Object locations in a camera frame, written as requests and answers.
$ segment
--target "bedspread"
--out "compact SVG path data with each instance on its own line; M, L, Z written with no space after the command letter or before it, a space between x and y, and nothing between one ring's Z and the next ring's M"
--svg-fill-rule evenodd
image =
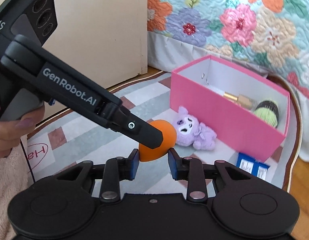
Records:
M148 0L148 31L263 66L309 99L309 0Z

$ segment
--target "purple plush toy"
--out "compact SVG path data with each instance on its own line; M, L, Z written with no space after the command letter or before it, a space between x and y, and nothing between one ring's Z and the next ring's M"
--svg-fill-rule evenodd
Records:
M173 124L176 129L176 144L190 146L196 150L213 150L215 148L216 133L198 119L189 115L183 106L179 107L178 119Z

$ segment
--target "plush toy ear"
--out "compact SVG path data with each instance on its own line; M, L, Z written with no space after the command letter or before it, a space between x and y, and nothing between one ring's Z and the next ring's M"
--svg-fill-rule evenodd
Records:
M189 114L189 112L185 107L179 106L178 114Z

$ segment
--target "blue and white package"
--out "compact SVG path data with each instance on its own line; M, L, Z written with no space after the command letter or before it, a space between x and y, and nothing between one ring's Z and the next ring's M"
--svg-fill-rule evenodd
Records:
M244 153L239 153L236 166L263 180L265 180L267 171L270 168L269 165L258 162L256 159Z

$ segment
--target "wooden floor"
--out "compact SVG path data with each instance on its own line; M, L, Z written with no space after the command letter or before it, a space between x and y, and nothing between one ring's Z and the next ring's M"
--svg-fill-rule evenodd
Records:
M148 77L157 72L159 70L148 67L147 74L137 76L131 80ZM300 218L292 232L292 236L296 240L309 240L309 163L305 163L299 158L292 172L290 193L300 205Z

